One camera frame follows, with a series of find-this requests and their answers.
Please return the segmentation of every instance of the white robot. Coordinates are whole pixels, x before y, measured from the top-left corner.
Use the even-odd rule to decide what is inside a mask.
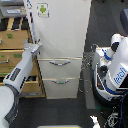
[[[121,12],[120,20],[128,34],[128,10]],[[119,104],[128,90],[128,37],[114,34],[111,47],[96,48],[93,69],[93,91],[104,104]]]
[[[26,40],[22,60],[4,78],[4,85],[0,86],[0,128],[9,128],[9,124],[15,119],[19,94],[31,73],[34,56],[38,54],[41,46],[41,43],[30,44]]]

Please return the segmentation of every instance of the floor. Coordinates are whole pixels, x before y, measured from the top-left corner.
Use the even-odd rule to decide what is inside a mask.
[[[120,33],[124,36],[121,23],[120,12],[128,8],[125,0],[92,0],[89,27],[86,37],[85,52],[91,52],[91,46],[110,46],[111,36]],[[85,69],[81,72],[81,79],[84,78]],[[84,90],[86,82],[80,81],[80,87]],[[45,125],[79,125],[82,128],[92,128],[93,122],[91,115],[98,117],[101,128],[104,126],[105,119],[99,109],[87,107],[86,95],[78,91],[77,99],[47,100],[46,98],[21,98],[19,101],[19,112],[10,128],[36,128]]]

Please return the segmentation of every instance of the label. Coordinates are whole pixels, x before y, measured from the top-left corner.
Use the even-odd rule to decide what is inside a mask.
[[[5,58],[5,55],[1,55],[1,58]]]
[[[9,39],[13,39],[13,35],[11,33],[7,34]]]
[[[22,54],[19,53],[19,54],[13,54],[14,58],[22,58]]]
[[[122,84],[127,73],[128,71],[120,64],[113,76],[113,81],[117,87],[119,87]]]
[[[12,13],[14,13],[14,14],[20,14],[20,9],[7,10],[7,13],[9,13],[9,14],[12,14]]]
[[[12,70],[13,68],[8,68],[9,70]]]

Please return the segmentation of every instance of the cable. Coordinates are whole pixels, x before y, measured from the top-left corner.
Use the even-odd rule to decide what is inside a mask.
[[[126,92],[125,92],[125,94],[124,94],[124,96],[123,96],[123,99],[122,99],[122,101],[121,101],[120,122],[119,122],[119,126],[118,126],[118,128],[120,128],[120,126],[121,126],[123,102],[124,102],[124,98],[125,98],[125,96],[127,95],[127,93],[128,93],[128,90],[126,90]]]
[[[88,93],[88,92],[92,89],[92,83],[91,83],[91,81],[89,81],[89,80],[84,80],[84,81],[85,81],[85,82],[89,82],[90,85],[91,85],[91,87],[89,88],[89,90],[83,91],[83,90],[80,89],[80,86],[79,86],[79,91],[82,92],[82,93]]]
[[[113,128],[116,124],[118,123],[118,113],[113,112],[107,119],[107,121],[104,124],[104,128],[106,128],[106,125],[108,124],[108,126],[110,128]]]

